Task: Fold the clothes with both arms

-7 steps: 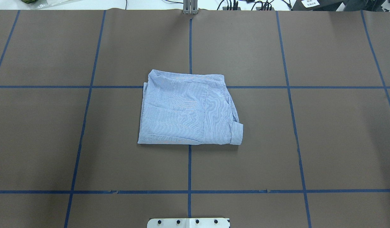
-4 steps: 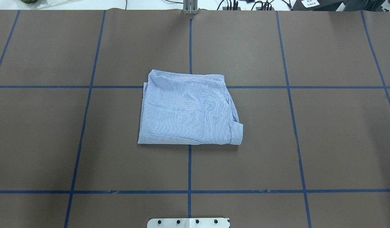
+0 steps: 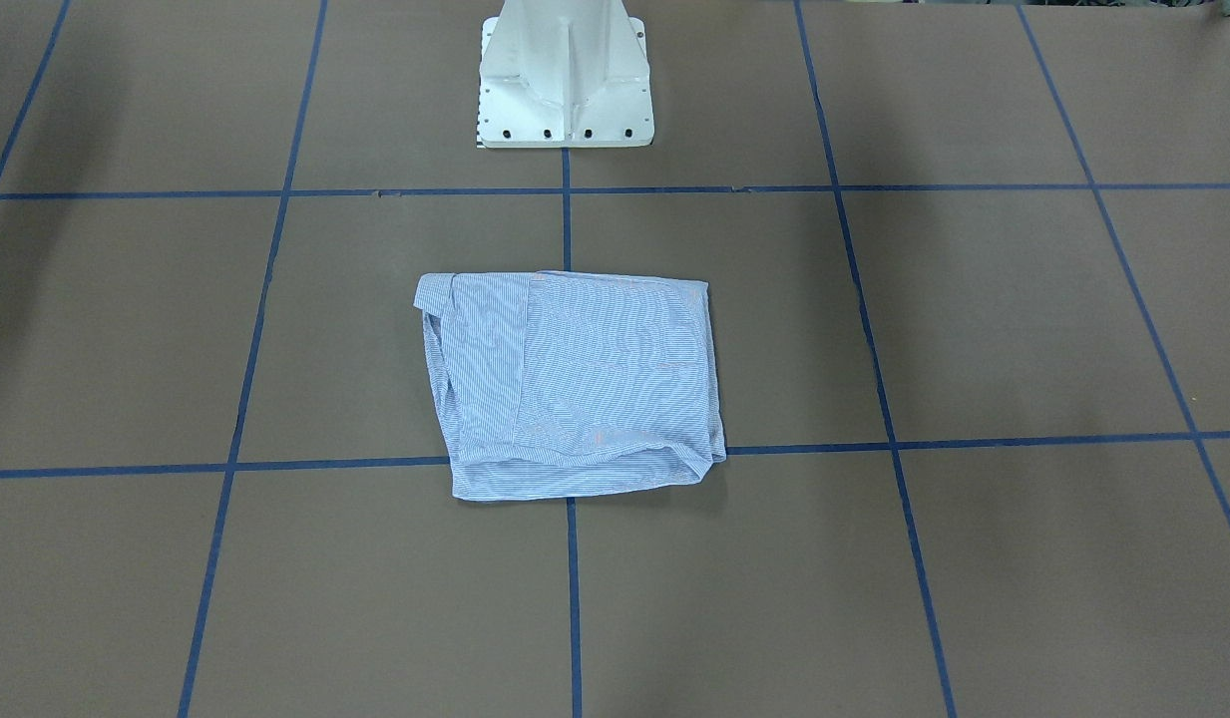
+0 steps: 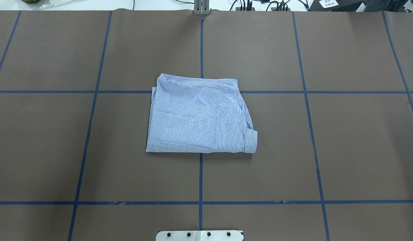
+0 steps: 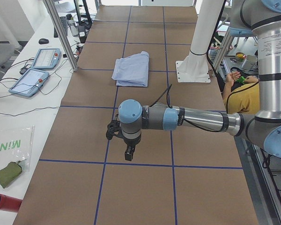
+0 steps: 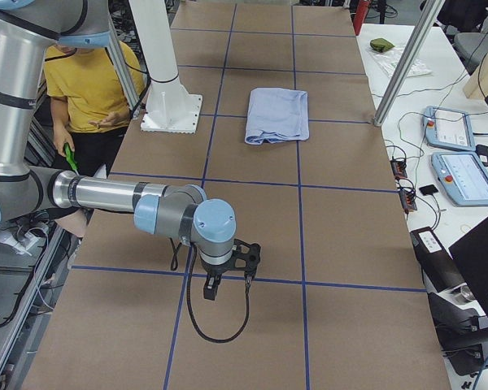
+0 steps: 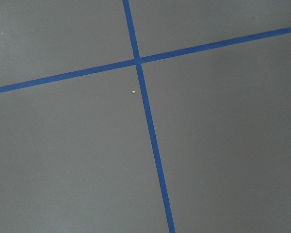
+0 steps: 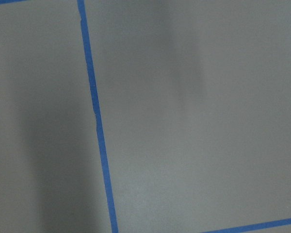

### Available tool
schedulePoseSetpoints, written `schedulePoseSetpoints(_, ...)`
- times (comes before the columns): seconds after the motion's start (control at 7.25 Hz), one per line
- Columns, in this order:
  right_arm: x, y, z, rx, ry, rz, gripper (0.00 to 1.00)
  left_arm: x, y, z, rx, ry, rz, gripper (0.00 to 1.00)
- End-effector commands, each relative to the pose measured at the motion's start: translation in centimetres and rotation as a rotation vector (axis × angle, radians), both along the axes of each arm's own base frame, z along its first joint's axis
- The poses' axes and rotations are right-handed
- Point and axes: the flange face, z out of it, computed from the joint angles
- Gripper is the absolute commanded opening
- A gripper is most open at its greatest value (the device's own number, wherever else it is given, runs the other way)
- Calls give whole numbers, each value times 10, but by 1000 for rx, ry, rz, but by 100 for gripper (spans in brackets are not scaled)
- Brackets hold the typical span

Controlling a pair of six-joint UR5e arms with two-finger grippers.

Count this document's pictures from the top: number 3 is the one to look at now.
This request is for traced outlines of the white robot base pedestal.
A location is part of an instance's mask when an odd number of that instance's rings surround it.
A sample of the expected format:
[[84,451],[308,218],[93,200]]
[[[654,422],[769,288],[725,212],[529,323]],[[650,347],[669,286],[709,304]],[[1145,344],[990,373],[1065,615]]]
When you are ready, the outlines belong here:
[[481,149],[641,149],[654,141],[649,50],[622,1],[506,1],[483,18]]

